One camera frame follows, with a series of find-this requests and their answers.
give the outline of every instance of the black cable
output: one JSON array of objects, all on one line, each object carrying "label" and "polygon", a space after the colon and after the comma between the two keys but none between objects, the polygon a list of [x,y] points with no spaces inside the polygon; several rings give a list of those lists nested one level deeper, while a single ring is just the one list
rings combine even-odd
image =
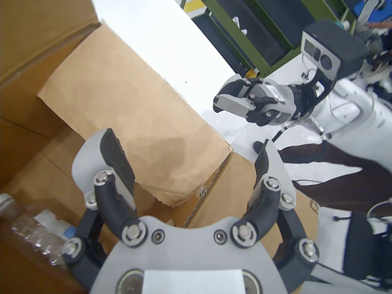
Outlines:
[{"label": "black cable", "polygon": [[283,131],[279,130],[278,133],[272,138],[272,141],[275,142],[276,139],[278,139],[285,130],[283,130]]},{"label": "black cable", "polygon": [[321,181],[315,181],[314,179],[297,179],[296,181],[293,181],[293,182],[301,182],[301,181],[322,183]]}]

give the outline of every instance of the cardboard flap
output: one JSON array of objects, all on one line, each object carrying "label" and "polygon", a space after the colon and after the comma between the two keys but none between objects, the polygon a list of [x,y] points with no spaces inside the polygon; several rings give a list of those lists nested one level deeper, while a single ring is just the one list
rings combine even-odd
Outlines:
[{"label": "cardboard flap", "polygon": [[112,128],[136,181],[167,205],[188,198],[231,151],[105,25],[68,56],[38,95],[84,139]]},{"label": "cardboard flap", "polygon": [[3,82],[81,29],[98,23],[90,0],[0,0]]}]

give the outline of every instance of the white label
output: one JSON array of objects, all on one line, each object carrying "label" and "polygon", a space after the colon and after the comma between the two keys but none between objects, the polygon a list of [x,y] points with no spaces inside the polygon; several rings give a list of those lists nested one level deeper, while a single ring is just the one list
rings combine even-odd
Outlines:
[{"label": "white label", "polygon": [[279,91],[273,85],[266,84],[267,89],[270,90],[274,98],[277,98],[280,102],[285,102],[286,99],[279,93]]},{"label": "white label", "polygon": [[143,294],[246,294],[241,269],[146,270]]},{"label": "white label", "polygon": [[60,220],[50,210],[44,210],[34,218],[39,224],[49,229],[64,241],[72,238],[76,228],[68,222]]}]

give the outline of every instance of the blue object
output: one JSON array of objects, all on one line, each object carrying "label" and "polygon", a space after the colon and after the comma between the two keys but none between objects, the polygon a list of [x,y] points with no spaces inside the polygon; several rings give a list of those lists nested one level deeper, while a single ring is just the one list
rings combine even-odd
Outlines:
[{"label": "blue object", "polygon": [[72,225],[64,231],[63,235],[65,235],[68,239],[71,239],[75,235],[75,232],[76,228]]},{"label": "blue object", "polygon": [[[392,0],[385,0],[385,4],[386,6],[383,10],[373,10],[369,17],[369,22],[381,22],[389,17],[392,17]],[[357,17],[361,14],[364,5],[364,1],[361,1],[353,8],[353,11]]]}]

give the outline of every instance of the white paper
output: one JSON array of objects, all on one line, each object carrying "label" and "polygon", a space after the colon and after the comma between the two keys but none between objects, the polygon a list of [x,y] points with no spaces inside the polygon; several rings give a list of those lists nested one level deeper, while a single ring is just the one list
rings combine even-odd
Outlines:
[{"label": "white paper", "polygon": [[240,269],[146,270],[143,294],[246,294]]}]

